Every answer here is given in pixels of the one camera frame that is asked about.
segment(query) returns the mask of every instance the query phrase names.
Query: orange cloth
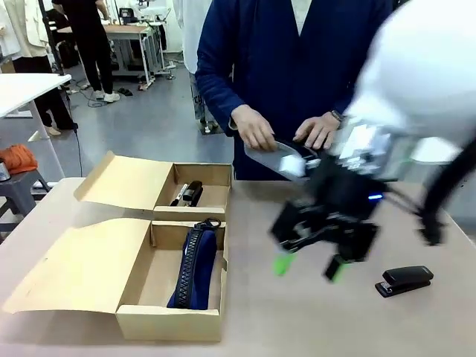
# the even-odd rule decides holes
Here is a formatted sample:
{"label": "orange cloth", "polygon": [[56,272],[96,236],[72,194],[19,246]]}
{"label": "orange cloth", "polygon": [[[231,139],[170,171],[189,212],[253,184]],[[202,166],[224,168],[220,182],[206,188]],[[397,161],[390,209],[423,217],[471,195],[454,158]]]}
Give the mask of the orange cloth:
{"label": "orange cloth", "polygon": [[35,155],[23,144],[13,145],[5,150],[0,150],[0,158],[3,159],[11,175],[33,171],[38,168]]}

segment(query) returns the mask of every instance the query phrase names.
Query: finger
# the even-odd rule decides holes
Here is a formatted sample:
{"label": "finger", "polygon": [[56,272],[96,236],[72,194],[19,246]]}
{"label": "finger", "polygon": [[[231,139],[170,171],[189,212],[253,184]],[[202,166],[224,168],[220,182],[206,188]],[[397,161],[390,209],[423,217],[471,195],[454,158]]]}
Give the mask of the finger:
{"label": "finger", "polygon": [[323,128],[322,123],[316,123],[314,125],[314,128],[309,133],[309,136],[307,137],[306,143],[304,144],[306,147],[312,147],[312,145],[314,145],[315,139],[318,138],[319,133],[321,132],[322,128]]}
{"label": "finger", "polygon": [[253,134],[258,142],[258,145],[260,145],[260,149],[264,151],[270,151],[269,145],[266,142],[265,136],[263,135],[259,126],[253,131]]}
{"label": "finger", "polygon": [[277,149],[277,145],[276,141],[274,140],[274,133],[269,123],[262,123],[260,125],[260,131],[266,141],[266,146],[268,147],[268,150],[275,151]]}
{"label": "finger", "polygon": [[327,138],[327,135],[329,134],[329,130],[327,128],[323,128],[321,132],[319,133],[319,136],[317,139],[315,139],[314,145],[312,145],[312,148],[314,150],[320,149],[322,147],[322,144]]}
{"label": "finger", "polygon": [[248,141],[250,143],[250,147],[255,150],[260,150],[260,145],[258,144],[258,140],[254,137],[254,134],[250,132],[248,134]]}
{"label": "finger", "polygon": [[273,130],[273,128],[271,128],[271,125],[269,125],[269,122],[267,120],[266,120],[265,124],[266,124],[266,127],[268,128],[268,130],[270,131],[270,133],[272,135],[274,135],[274,130]]}
{"label": "finger", "polygon": [[247,147],[251,147],[250,141],[248,140],[248,136],[246,135],[246,133],[244,132],[238,132],[238,133],[239,133],[239,136],[241,137],[241,140],[243,140],[243,143],[245,143]]}
{"label": "finger", "polygon": [[324,149],[329,149],[332,143],[334,142],[335,132],[330,132],[327,134],[326,142],[324,143]]}
{"label": "finger", "polygon": [[309,132],[312,130],[313,127],[313,122],[310,121],[309,119],[306,119],[296,130],[296,134],[293,141],[300,141],[303,140]]}

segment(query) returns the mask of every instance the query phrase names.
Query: black pants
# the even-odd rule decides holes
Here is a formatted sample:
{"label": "black pants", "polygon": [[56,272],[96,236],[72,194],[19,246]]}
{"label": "black pants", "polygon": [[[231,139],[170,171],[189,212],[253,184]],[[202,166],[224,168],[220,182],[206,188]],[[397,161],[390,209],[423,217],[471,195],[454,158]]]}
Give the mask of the black pants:
{"label": "black pants", "polygon": [[[46,56],[20,57],[13,61],[13,67],[17,73],[52,73]],[[40,95],[35,99],[35,104],[43,125],[51,126],[52,124],[51,116],[47,112],[50,110],[58,129],[73,129],[73,121],[58,89],[51,89],[49,92]]]}
{"label": "black pants", "polygon": [[[96,36],[77,38],[77,49],[80,51],[83,61],[84,71],[88,77],[91,87],[95,91],[104,89],[105,93],[112,93],[112,65],[111,47],[106,37],[106,33],[98,33]],[[99,68],[101,80],[97,75],[96,64]]]}

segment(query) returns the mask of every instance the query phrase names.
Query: white sneaker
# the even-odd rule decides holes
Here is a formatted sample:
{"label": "white sneaker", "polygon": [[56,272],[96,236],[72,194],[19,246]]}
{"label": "white sneaker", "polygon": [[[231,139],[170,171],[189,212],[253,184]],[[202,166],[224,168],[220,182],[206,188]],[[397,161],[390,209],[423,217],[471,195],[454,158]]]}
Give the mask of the white sneaker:
{"label": "white sneaker", "polygon": [[56,130],[56,129],[53,128],[52,126],[45,126],[45,129],[46,129],[46,132],[48,133],[48,135],[50,135],[50,136],[58,136],[58,135],[61,135],[61,131]]}
{"label": "white sneaker", "polygon": [[104,94],[104,101],[107,103],[114,103],[120,99],[120,95],[118,93],[111,93],[111,94]]}
{"label": "white sneaker", "polygon": [[104,99],[104,92],[103,91],[94,91],[94,98],[96,100]]}

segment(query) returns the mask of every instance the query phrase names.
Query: cardboard box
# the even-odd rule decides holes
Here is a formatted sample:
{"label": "cardboard box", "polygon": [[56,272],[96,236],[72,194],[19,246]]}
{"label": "cardboard box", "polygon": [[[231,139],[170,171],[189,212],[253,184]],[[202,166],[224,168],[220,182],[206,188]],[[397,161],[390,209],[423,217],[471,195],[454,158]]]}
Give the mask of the cardboard box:
{"label": "cardboard box", "polygon": [[122,218],[69,228],[4,310],[102,312],[116,315],[127,339],[218,341],[228,268],[225,223],[216,232],[219,251],[208,310],[166,307],[176,287],[184,239],[194,224]]}
{"label": "cardboard box", "polygon": [[[203,183],[197,207],[170,207],[184,184]],[[155,220],[225,221],[231,189],[229,164],[180,164],[127,158],[108,152],[76,189],[79,201],[150,210]]]}

